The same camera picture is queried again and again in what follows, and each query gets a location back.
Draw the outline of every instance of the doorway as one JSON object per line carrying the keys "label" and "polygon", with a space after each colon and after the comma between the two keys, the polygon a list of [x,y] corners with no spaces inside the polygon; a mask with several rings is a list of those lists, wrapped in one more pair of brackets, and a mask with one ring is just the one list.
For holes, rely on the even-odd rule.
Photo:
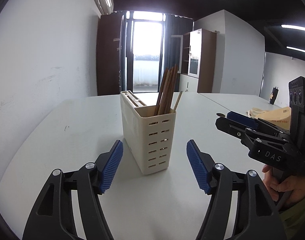
{"label": "doorway", "polygon": [[165,14],[153,12],[126,13],[127,90],[134,93],[159,91],[165,17]]}

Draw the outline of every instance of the ceiling light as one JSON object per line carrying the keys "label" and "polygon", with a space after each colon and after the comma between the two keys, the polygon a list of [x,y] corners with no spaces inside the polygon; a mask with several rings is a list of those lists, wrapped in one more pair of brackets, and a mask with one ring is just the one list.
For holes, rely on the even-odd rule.
{"label": "ceiling light", "polygon": [[301,51],[301,52],[305,52],[305,50],[303,49],[297,49],[297,48],[293,48],[293,47],[287,47],[288,49],[294,49],[294,50],[298,50],[298,51]]}
{"label": "ceiling light", "polygon": [[289,29],[296,29],[296,30],[301,30],[301,31],[305,31],[305,27],[300,27],[300,26],[295,26],[295,25],[285,25],[282,24],[283,28],[289,28]]}

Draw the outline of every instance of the dark curtain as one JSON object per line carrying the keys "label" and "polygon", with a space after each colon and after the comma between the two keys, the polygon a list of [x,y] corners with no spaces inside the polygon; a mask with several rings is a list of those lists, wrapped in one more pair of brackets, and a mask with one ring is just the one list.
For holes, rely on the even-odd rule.
{"label": "dark curtain", "polygon": [[[180,44],[178,39],[172,39],[171,35],[184,35],[193,30],[193,20],[175,16],[172,14],[166,15],[165,21],[165,48],[164,48],[164,69],[171,68],[175,65],[176,59],[179,57]],[[179,90],[179,74],[176,80],[175,92]]]}

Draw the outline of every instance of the chopstick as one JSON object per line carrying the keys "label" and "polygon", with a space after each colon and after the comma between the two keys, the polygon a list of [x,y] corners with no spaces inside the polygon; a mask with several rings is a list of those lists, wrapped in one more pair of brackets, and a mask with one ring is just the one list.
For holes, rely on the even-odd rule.
{"label": "chopstick", "polygon": [[178,72],[178,64],[175,64],[174,73],[173,73],[172,80],[171,80],[171,89],[170,89],[170,93],[168,95],[168,102],[167,102],[167,106],[165,108],[164,114],[169,114],[170,110],[171,110],[171,102],[172,102],[172,98],[174,95],[174,89],[175,89],[176,79],[177,79],[177,72]]}
{"label": "chopstick", "polygon": [[160,90],[159,90],[159,94],[158,94],[158,99],[157,99],[157,103],[156,103],[156,107],[155,107],[154,116],[156,116],[158,114],[158,110],[159,110],[159,107],[160,107],[160,100],[162,98],[164,86],[165,86],[165,83],[166,83],[167,74],[168,74],[168,69],[166,68],[165,71],[164,71],[164,74],[163,74],[162,83],[160,85]]}
{"label": "chopstick", "polygon": [[164,114],[165,112],[165,108],[166,108],[166,104],[168,102],[168,94],[169,94],[169,90],[171,88],[171,79],[172,79],[172,75],[174,73],[174,67],[171,68],[171,71],[167,73],[167,78],[166,78],[166,83],[164,86],[164,91],[163,91],[163,96],[162,99],[160,101],[160,107],[158,110],[158,115],[160,114]]}
{"label": "chopstick", "polygon": [[174,106],[174,111],[173,111],[173,113],[176,112],[176,109],[177,109],[177,106],[178,106],[178,103],[179,103],[179,100],[180,100],[182,94],[183,94],[183,92],[180,91],[180,93],[179,93],[179,95],[178,95],[178,98],[177,98],[177,101],[176,101],[176,104],[175,104],[175,106]]}
{"label": "chopstick", "polygon": [[154,116],[170,113],[171,102],[174,95],[174,89],[177,80],[177,73],[178,64],[175,64],[175,66],[172,67],[171,70],[165,69],[158,94],[157,103],[155,106]]}

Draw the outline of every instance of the ceiling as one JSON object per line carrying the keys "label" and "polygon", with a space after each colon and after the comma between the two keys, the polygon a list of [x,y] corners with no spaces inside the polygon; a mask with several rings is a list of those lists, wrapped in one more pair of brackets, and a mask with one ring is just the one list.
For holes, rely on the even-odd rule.
{"label": "ceiling", "polygon": [[305,31],[284,29],[281,24],[305,27],[302,0],[114,0],[114,10],[171,13],[194,20],[227,10],[251,24],[265,36],[266,51],[305,60]]}

